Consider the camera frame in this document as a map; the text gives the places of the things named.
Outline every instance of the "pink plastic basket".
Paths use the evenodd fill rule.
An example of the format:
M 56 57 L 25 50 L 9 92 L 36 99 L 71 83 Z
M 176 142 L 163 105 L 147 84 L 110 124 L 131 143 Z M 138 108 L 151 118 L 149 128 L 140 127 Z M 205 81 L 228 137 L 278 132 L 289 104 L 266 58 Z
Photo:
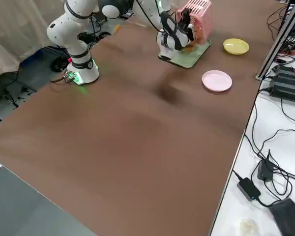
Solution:
M 209 0 L 189 0 L 182 9 L 177 11 L 178 21 L 185 8 L 191 9 L 191 23 L 194 26 L 197 42 L 204 44 L 213 30 L 212 3 Z

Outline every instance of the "plug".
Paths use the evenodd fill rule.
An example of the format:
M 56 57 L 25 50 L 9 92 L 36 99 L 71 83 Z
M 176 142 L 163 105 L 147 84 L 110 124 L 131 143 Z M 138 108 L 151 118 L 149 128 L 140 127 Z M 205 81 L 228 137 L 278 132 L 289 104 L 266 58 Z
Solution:
M 243 193 L 246 199 L 250 202 L 253 200 L 259 199 L 261 193 L 259 189 L 254 185 L 254 183 L 247 177 L 246 178 L 240 177 L 234 170 L 233 172 L 239 179 L 239 183 L 237 184 L 237 187 L 240 189 L 240 191 Z
M 273 180 L 274 164 L 269 160 L 268 157 L 259 163 L 257 174 L 258 179 L 265 182 Z

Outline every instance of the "green tray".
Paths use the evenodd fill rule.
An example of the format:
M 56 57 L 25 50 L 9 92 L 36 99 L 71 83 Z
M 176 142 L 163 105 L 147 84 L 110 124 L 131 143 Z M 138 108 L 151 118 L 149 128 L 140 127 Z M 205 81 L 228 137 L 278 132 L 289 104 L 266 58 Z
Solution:
M 192 52 L 186 53 L 186 52 L 180 51 L 173 57 L 173 59 L 168 60 L 168 62 L 175 65 L 179 65 L 184 68 L 191 68 L 197 62 L 197 60 L 202 56 L 202 54 L 208 49 L 210 45 L 211 45 L 210 40 L 208 40 L 203 45 L 197 44 L 195 46 L 195 49 Z

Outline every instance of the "white cloth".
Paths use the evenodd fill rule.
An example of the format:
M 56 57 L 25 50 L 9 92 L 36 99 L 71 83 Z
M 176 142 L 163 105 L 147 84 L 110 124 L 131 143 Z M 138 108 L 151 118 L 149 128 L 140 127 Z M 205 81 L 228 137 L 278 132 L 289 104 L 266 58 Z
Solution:
M 0 74 L 52 45 L 46 29 L 63 13 L 63 0 L 0 0 Z

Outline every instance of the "black device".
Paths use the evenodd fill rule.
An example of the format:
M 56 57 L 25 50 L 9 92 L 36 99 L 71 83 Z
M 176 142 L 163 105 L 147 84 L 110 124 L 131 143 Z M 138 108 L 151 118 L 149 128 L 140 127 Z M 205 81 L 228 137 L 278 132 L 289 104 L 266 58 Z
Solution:
M 295 203 L 287 198 L 269 209 L 282 236 L 295 236 Z
M 242 178 L 237 187 L 249 201 L 256 200 L 261 195 L 260 191 L 249 178 Z
M 271 96 L 295 102 L 294 70 L 291 67 L 286 67 L 283 65 L 277 65 L 273 69 L 275 76 L 270 82 Z
M 273 180 L 273 171 L 274 171 L 274 166 L 271 161 L 268 159 L 262 160 L 259 165 L 258 165 L 258 174 L 257 177 L 258 179 L 269 182 Z

